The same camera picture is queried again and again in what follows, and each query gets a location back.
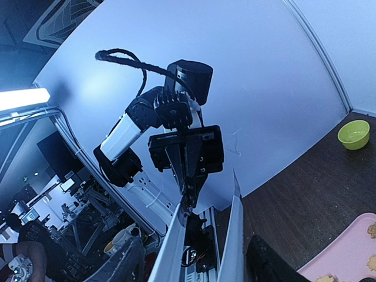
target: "black mount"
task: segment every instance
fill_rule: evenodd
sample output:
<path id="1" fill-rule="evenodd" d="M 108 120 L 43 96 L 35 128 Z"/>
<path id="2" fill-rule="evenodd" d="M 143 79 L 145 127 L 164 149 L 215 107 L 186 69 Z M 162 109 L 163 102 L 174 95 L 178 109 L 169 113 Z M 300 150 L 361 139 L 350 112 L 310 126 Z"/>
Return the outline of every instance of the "black mount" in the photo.
<path id="1" fill-rule="evenodd" d="M 208 174 L 223 169 L 222 136 L 216 125 L 151 136 L 149 152 L 160 172 L 173 170 L 183 198 L 193 208 Z"/>

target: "wooden floor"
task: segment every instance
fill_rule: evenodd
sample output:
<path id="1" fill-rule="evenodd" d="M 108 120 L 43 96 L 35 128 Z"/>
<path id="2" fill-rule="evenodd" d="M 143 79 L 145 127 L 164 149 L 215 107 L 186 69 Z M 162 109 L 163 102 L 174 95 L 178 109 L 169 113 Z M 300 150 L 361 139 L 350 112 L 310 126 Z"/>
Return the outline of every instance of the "wooden floor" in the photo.
<path id="1" fill-rule="evenodd" d="M 371 141 L 359 151 L 348 151 L 337 133 L 355 119 L 370 123 Z M 351 113 L 307 153 L 243 200 L 244 249 L 256 233 L 292 267 L 305 265 L 357 216 L 376 213 L 376 119 Z M 230 208 L 216 216 L 221 253 L 229 214 Z"/>

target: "black cable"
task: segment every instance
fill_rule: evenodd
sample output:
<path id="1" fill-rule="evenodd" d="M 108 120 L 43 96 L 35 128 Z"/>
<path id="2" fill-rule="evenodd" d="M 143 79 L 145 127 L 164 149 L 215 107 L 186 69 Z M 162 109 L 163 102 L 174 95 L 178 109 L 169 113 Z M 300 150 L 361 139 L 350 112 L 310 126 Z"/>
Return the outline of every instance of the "black cable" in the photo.
<path id="1" fill-rule="evenodd" d="M 177 77 L 174 73 L 169 72 L 167 69 L 162 69 L 158 66 L 153 66 L 153 65 L 150 65 L 148 63 L 143 63 L 143 62 L 140 62 L 140 61 L 130 60 L 130 59 L 126 59 L 126 58 L 120 58 L 120 57 L 117 57 L 117 56 L 111 56 L 111 54 L 113 54 L 113 53 L 125 53 L 125 52 L 129 52 L 129 51 L 123 50 L 123 49 L 102 50 L 102 51 L 97 52 L 97 54 L 95 54 L 95 58 L 99 61 L 118 63 L 120 65 L 131 66 L 131 67 L 136 68 L 136 69 L 143 69 L 143 70 L 147 70 L 149 72 L 155 72 L 155 73 L 158 73 L 160 75 L 167 76 L 168 78 L 173 79 L 176 82 L 178 82 L 180 85 L 182 85 L 186 89 L 186 91 L 188 92 L 191 99 L 196 100 L 196 97 L 194 96 L 194 93 L 191 90 L 191 88 L 183 80 L 181 80 L 179 77 Z"/>
<path id="2" fill-rule="evenodd" d="M 132 53 L 131 51 L 128 51 L 128 50 L 124 50 L 124 49 L 111 49 L 111 50 L 108 50 L 108 51 L 101 51 L 101 52 L 103 52 L 103 54 L 105 56 L 106 55 L 108 56 L 108 55 L 110 55 L 112 53 L 122 53 L 122 54 L 125 54 L 127 56 L 130 56 L 134 61 L 141 63 L 140 59 L 134 53 Z M 141 70 L 142 70 L 143 79 L 142 79 L 142 84 L 141 84 L 140 90 L 138 91 L 136 97 L 138 97 L 138 96 L 140 96 L 142 94 L 142 91 L 144 90 L 144 88 L 146 86 L 146 81 L 147 81 L 146 70 L 144 70 L 143 68 L 141 68 Z"/>

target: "ceiling light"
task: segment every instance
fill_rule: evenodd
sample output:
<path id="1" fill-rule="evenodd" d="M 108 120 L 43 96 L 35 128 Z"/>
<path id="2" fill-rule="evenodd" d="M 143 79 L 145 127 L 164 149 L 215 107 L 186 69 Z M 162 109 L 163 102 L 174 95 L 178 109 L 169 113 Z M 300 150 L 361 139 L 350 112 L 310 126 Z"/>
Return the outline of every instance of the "ceiling light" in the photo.
<path id="1" fill-rule="evenodd" d="M 0 111 L 48 102 L 50 95 L 44 88 L 0 92 Z"/>

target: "yellow-green bowl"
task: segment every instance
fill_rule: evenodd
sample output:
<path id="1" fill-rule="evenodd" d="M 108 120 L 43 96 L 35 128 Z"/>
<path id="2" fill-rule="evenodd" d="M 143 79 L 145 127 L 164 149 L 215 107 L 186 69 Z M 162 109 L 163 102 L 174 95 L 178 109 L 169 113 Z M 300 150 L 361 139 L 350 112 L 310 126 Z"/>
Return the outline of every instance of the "yellow-green bowl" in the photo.
<path id="1" fill-rule="evenodd" d="M 359 150 L 370 141 L 370 124 L 365 120 L 349 122 L 338 132 L 338 139 L 346 149 Z"/>

